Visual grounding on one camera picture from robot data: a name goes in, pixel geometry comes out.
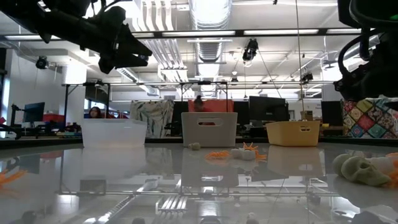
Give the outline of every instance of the yellow plastic bin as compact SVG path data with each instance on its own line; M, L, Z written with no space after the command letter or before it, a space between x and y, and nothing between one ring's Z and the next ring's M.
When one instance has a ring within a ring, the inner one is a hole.
M278 146L316 146L319 121L281 121L266 124L270 144Z

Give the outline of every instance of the patterned fabric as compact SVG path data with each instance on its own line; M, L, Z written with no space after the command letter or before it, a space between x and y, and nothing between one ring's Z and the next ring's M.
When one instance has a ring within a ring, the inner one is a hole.
M145 121L148 125L147 138L163 138L170 130L165 130L172 122L174 101L132 102L130 118Z
M385 103L392 99L366 99L359 102L342 101L344 126L354 138L397 138L398 112Z

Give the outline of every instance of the glass table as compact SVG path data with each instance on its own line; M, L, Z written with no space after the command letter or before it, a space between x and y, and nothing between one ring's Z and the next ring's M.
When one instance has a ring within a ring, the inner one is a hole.
M331 168L342 153L380 157L395 148L257 146L266 160L206 160L225 149L181 144L2 152L0 223L398 222L398 190L349 183Z

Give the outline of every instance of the ceiling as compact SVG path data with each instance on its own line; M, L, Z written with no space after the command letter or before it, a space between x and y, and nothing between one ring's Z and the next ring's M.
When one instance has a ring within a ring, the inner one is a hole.
M298 3L335 3L337 0L298 0ZM272 5L266 1L244 1L234 0L231 19L229 21L229 29L288 29L297 28L296 7L292 5L285 5L283 3ZM173 0L173 5L184 6L187 1ZM189 11L180 11L176 7L172 9L172 21L174 28L177 30L190 30L192 28ZM298 7L298 26L303 28L321 28L321 27L346 27L338 21L338 11L336 6L299 6ZM19 28L19 26L10 20L4 14L0 14L0 35L4 34L26 34L27 31ZM227 38L232 39L232 42L224 44L223 62L220 66L219 80L230 80L231 72L233 70L238 72L239 81L268 81L270 80L268 71L272 74L272 78L276 81L291 80L292 76L295 78L300 75L300 64L305 65L307 62L313 60L318 54L325 51L337 55L338 51L352 40L354 36L340 35L340 36L314 36L301 37L300 45L297 37L259 37L257 38L259 44L259 51L261 56L257 55L251 67L245 68L242 63L243 48L248 43L249 38L237 37ZM197 66L194 64L195 49L193 44L187 43L188 39L177 39L178 47L183 58L184 65L188 69L188 78L194 78L197 74ZM88 78L100 78L109 80L109 82L122 82L124 79L121 75L112 71L109 75L101 73L96 65L98 63L97 57L89 57L88 52L80 50L79 46L65 42L56 41L49 44L43 42L21 42L21 50L29 51L31 49L67 49L70 52L83 58L89 62L90 69L88 70ZM303 58L299 54L299 50L305 53ZM311 70L314 74L315 80L321 80L320 60L315 59L310 64ZM154 57L151 57L147 67L132 68L142 81L145 82L159 82L161 81L157 75L158 63ZM244 88L245 86L236 86L235 88ZM254 85L246 86L246 88L254 88Z

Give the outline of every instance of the woman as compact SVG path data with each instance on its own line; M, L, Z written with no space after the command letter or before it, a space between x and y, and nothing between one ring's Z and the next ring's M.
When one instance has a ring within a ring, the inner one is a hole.
M205 108L204 103L201 100L201 96L197 96L197 98L193 101L193 109L195 112L212 112L212 110Z
M90 111L88 112L88 117L89 118L103 118L101 115L101 110L99 107L94 106Z

